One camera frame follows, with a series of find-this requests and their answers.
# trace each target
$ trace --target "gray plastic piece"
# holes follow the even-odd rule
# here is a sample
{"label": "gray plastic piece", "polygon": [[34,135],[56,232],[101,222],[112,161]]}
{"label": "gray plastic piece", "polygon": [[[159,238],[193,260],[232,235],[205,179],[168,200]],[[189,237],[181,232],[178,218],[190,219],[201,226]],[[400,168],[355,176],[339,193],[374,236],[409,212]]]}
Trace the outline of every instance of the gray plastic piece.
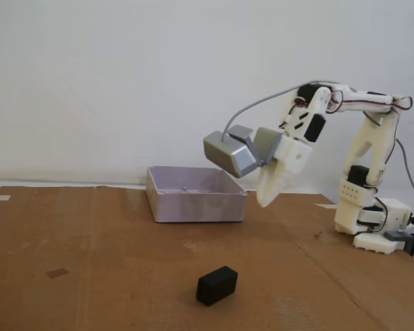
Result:
{"label": "gray plastic piece", "polygon": [[261,161],[259,155],[257,153],[256,147],[251,141],[251,134],[253,130],[250,128],[246,128],[245,126],[233,126],[228,130],[228,134],[233,139],[240,141],[241,143],[245,144],[248,149],[250,150],[251,154],[256,159],[257,165],[261,166]]}
{"label": "gray plastic piece", "polygon": [[204,154],[220,168],[237,178],[244,177],[257,168],[257,160],[245,143],[222,132],[214,131],[204,138]]}
{"label": "gray plastic piece", "polygon": [[384,237],[389,241],[404,241],[404,251],[411,255],[411,249],[413,248],[414,237],[405,231],[386,231]]}
{"label": "gray plastic piece", "polygon": [[220,168],[237,178],[262,167],[273,158],[282,133],[259,128],[255,141],[251,141],[250,128],[233,126],[224,136],[215,131],[204,138],[204,154]]}

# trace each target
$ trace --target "gray block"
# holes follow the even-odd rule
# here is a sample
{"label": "gray block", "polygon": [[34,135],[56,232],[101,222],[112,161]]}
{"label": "gray block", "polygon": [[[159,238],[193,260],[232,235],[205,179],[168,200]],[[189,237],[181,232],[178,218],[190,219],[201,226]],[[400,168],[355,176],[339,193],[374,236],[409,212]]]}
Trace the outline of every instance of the gray block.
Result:
{"label": "gray block", "polygon": [[411,255],[411,249],[413,248],[414,237],[405,231],[386,231],[384,237],[389,241],[404,241],[404,251]]}

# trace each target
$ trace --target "black block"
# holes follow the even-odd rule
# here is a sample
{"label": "black block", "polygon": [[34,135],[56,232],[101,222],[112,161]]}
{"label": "black block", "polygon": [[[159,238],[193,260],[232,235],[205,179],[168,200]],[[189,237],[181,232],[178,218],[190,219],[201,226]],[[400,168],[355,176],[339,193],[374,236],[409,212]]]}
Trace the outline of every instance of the black block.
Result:
{"label": "black block", "polygon": [[346,179],[350,183],[356,184],[358,186],[364,187],[366,185],[366,176],[368,176],[369,168],[362,165],[353,165],[350,168],[348,173],[348,178]]}
{"label": "black block", "polygon": [[317,138],[319,138],[322,128],[324,128],[325,122],[325,118],[322,115],[314,114],[304,134],[306,140],[315,143]]}
{"label": "black block", "polygon": [[237,272],[222,267],[198,280],[196,299],[204,305],[212,305],[235,291]]}

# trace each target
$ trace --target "white backdrop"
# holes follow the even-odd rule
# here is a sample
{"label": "white backdrop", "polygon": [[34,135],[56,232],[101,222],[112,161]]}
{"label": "white backdrop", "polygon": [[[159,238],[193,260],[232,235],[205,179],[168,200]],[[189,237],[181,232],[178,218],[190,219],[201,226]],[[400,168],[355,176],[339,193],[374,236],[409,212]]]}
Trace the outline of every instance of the white backdrop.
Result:
{"label": "white backdrop", "polygon": [[[414,98],[414,0],[0,0],[0,179],[141,183],[151,165],[211,166],[204,136],[309,79]],[[276,128],[285,102],[236,123]],[[334,199],[362,121],[329,117],[295,186]],[[414,107],[398,137],[414,176]],[[398,148],[379,195],[414,207]]]}

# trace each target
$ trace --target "aluminum box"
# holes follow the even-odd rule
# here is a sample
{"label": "aluminum box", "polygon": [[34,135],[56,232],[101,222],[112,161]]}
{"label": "aluminum box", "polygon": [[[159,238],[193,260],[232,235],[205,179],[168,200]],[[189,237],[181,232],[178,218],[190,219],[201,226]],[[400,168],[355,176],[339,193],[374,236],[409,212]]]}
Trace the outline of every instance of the aluminum box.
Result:
{"label": "aluminum box", "polygon": [[157,223],[244,219],[247,192],[220,169],[149,167],[146,192]]}

